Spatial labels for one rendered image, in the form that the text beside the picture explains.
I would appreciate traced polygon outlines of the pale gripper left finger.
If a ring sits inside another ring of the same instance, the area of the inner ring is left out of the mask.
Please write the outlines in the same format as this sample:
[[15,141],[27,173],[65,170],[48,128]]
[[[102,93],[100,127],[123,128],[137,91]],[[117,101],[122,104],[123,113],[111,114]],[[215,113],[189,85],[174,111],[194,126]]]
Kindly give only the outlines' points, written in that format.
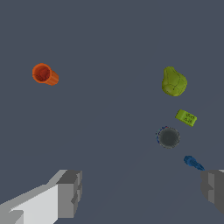
[[55,224],[73,218],[82,195],[82,171],[59,170],[45,185],[0,205],[0,224]]

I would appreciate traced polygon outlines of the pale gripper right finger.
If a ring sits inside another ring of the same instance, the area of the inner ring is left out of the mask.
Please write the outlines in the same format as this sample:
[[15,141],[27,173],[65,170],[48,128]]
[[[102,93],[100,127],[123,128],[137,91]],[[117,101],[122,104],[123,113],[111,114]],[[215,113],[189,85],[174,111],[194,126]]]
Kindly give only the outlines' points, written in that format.
[[224,170],[202,171],[200,178],[203,196],[224,214]]

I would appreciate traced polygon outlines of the blue screw-shaped object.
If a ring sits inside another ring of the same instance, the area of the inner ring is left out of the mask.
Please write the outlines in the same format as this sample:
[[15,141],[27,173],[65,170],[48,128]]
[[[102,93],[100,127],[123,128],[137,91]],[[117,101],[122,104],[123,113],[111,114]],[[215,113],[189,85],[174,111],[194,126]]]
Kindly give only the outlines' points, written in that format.
[[200,163],[198,163],[197,160],[192,156],[185,156],[184,157],[184,162],[187,165],[192,166],[199,171],[204,171],[205,170],[205,168]]

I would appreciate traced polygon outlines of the dark grey can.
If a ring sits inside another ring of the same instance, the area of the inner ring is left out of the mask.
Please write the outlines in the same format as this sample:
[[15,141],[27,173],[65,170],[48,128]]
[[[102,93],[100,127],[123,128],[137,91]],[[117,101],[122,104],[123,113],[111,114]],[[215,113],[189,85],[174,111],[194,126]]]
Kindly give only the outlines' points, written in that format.
[[168,126],[164,126],[156,132],[157,142],[166,149],[175,148],[180,141],[179,132]]

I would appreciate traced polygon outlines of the small green printed box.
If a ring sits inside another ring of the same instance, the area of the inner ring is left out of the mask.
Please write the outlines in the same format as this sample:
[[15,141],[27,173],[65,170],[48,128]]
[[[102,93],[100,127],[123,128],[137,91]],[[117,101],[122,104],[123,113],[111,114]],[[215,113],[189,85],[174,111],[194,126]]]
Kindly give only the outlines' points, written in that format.
[[195,122],[197,121],[197,117],[183,109],[180,109],[177,114],[175,115],[175,118],[180,120],[182,123],[187,124],[188,126],[192,127]]

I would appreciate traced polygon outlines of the green pear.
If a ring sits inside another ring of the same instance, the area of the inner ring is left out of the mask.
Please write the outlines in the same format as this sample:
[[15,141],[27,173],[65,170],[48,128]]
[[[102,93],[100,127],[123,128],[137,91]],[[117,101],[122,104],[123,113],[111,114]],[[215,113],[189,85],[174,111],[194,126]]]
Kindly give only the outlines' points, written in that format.
[[186,77],[178,73],[173,66],[164,69],[164,78],[162,80],[162,90],[170,96],[180,96],[187,86]]

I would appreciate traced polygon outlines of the orange cup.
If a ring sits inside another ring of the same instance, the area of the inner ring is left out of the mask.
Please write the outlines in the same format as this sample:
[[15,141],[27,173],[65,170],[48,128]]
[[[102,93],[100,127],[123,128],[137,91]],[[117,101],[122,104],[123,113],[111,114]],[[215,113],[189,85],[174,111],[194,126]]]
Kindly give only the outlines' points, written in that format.
[[59,76],[45,63],[39,63],[32,69],[32,78],[37,83],[50,86],[59,82]]

